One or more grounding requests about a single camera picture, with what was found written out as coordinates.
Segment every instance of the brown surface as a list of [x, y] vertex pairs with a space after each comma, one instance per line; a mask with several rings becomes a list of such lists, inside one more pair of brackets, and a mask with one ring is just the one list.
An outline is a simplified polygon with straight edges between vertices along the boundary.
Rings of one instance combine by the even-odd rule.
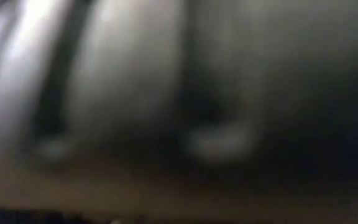
[[358, 223], [358, 185], [338, 189], [321, 185], [294, 189], [266, 181], [224, 191], [118, 162], [47, 176], [0, 158], [0, 207], [5, 208], [163, 220]]

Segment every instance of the dark gap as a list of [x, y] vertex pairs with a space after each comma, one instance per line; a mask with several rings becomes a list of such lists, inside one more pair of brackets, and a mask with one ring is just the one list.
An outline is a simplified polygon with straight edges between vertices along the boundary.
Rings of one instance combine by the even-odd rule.
[[66, 131], [63, 117], [65, 90], [91, 3], [89, 0], [73, 1], [67, 13], [35, 113], [35, 140], [54, 138]]
[[183, 45], [185, 52], [179, 100], [181, 115], [185, 120], [185, 129], [204, 123], [216, 123], [222, 115], [221, 108], [214, 100], [213, 87], [207, 86], [206, 80], [203, 80], [205, 75], [202, 73], [206, 71], [197, 62], [199, 4], [199, 1], [187, 0], [185, 9], [187, 13], [186, 37]]

